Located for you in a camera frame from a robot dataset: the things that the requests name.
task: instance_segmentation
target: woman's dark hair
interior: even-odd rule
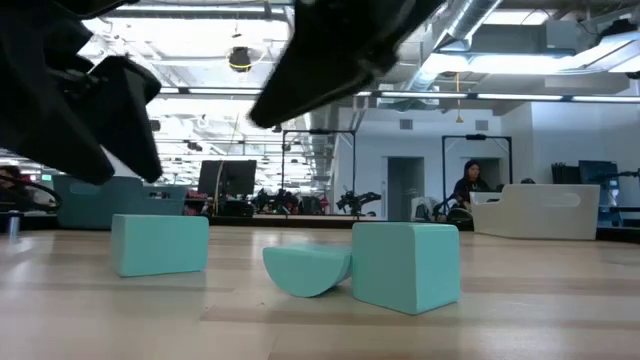
[[[478,160],[469,160],[466,164],[464,164],[464,179],[467,181],[469,181],[469,169],[473,165],[476,165],[478,166],[478,168],[480,168],[480,163],[478,162]]]
[[[13,165],[4,165],[0,166],[0,170],[5,171],[7,174],[11,175],[14,179],[20,179],[22,174],[20,173],[20,168]]]

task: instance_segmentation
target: desk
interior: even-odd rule
[[[206,273],[121,280],[109,233],[0,237],[1,359],[637,359],[640,247],[461,233],[458,304],[411,317],[350,284],[291,297],[262,248],[348,230],[212,227]]]

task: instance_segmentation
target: ceiling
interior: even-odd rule
[[[270,3],[289,4],[289,1]],[[501,9],[485,24],[538,25],[550,16],[558,19],[599,16],[638,1],[590,0],[588,11],[580,3],[504,0]],[[245,12],[232,7],[238,4],[242,9],[249,6],[257,11]],[[213,5],[218,6],[219,11],[209,11],[207,7]],[[291,36],[290,24],[285,21],[287,11],[275,6],[271,20],[265,20],[263,6],[263,1],[242,0],[142,1],[134,7],[123,7],[85,22],[95,36],[81,55],[95,63],[108,55],[130,56],[169,88],[260,88]],[[423,33],[417,31],[401,46],[399,66],[381,79],[381,83],[400,83],[415,74],[421,64],[422,39]],[[238,73],[230,67],[228,58],[234,47],[250,49],[253,64],[249,72]],[[434,85],[440,91],[510,92],[517,88],[543,88],[548,92],[546,78],[464,72],[459,78],[440,75]],[[246,118],[251,106],[250,99],[226,96],[185,99],[165,95],[152,101],[148,106],[149,116],[160,123],[160,130],[154,134],[165,170],[161,182],[196,186],[202,160],[254,159],[259,163],[255,191],[262,187],[270,191],[278,189],[282,182],[282,133],[254,127]],[[437,109],[446,113],[457,106],[455,100],[442,100]],[[340,109],[350,107],[352,100],[345,99],[292,119],[283,129],[352,130],[355,122],[351,117],[339,116]],[[467,102],[463,107],[495,110],[497,104]],[[305,193],[327,190],[334,140],[333,135],[289,134],[285,139],[290,145],[285,153],[285,187]]]

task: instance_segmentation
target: teal foam block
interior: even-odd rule
[[[358,223],[353,296],[417,315],[460,298],[460,240],[450,225]]]
[[[114,215],[111,259],[123,277],[201,271],[209,222],[200,216]]]
[[[351,274],[351,249],[342,246],[294,244],[262,251],[273,282],[294,296],[318,296]]]

